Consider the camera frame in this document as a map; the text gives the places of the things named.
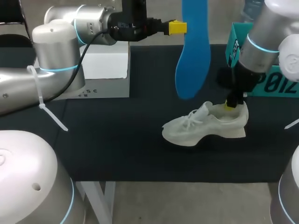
black tabletop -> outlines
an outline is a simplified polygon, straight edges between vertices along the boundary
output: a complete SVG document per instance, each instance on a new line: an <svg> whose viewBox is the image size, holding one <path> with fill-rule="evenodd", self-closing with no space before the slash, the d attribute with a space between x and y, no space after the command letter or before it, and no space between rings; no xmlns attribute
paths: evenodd
<svg viewBox="0 0 299 224"><path fill-rule="evenodd" d="M69 132L58 132L38 108L19 112L22 119L1 118L0 128L31 131L50 141L76 181L276 182L298 146L299 126L284 127L299 117L299 99L248 98L243 139L207 136L188 149L161 136L163 124L203 102L224 102L227 91L215 78L226 66L225 47L211 46L209 74L192 100L179 99L175 91L182 46L132 47L130 98L51 102ZM39 126L41 119L49 123Z"/></svg>

blue insole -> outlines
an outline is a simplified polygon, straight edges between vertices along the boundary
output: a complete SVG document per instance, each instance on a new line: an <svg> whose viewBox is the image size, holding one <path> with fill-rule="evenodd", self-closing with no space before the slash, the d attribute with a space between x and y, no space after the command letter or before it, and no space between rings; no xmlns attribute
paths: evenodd
<svg viewBox="0 0 299 224"><path fill-rule="evenodd" d="M187 33L175 79L178 96L190 99L201 89L210 67L208 0L182 0L182 13Z"/></svg>

white sneaker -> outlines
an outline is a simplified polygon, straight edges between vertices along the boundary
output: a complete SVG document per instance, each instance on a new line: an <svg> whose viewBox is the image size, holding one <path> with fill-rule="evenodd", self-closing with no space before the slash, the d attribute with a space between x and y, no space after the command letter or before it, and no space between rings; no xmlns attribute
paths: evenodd
<svg viewBox="0 0 299 224"><path fill-rule="evenodd" d="M179 146L195 146L203 137L216 134L223 138L246 137L244 127L249 112L246 103L229 111L225 104L205 102L198 110L163 125L163 137Z"/></svg>

circular hole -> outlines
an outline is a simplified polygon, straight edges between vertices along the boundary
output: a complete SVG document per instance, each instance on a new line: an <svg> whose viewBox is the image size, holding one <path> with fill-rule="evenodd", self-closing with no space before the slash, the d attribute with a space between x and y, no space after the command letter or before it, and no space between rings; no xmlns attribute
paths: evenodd
<svg viewBox="0 0 299 224"><path fill-rule="evenodd" d="M36 191L40 191L41 190L41 186L38 183L33 183L32 184L32 188Z"/></svg>

white zip tie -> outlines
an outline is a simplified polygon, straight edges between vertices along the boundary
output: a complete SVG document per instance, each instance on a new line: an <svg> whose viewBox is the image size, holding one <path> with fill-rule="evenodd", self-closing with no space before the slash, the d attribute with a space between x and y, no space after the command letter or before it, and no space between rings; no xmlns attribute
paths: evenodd
<svg viewBox="0 0 299 224"><path fill-rule="evenodd" d="M285 127L285 129L289 129L290 127L293 127L294 125L299 123L299 119L295 120L294 122L290 123L288 126Z"/></svg>
<svg viewBox="0 0 299 224"><path fill-rule="evenodd" d="M33 76L34 76L34 80L36 82L36 89L37 89L37 94L38 94L38 100L39 100L39 108L41 108L42 110L46 111L47 114L50 115L50 117L52 117L52 119L64 130L64 131L68 131L67 127L64 126L63 123L61 123L61 121L46 107L45 103L43 102L43 95L42 95L42 89L39 85L39 81L38 81L38 76L37 76L37 72L36 69L32 66L29 65L27 66L27 70L31 71Z"/></svg>

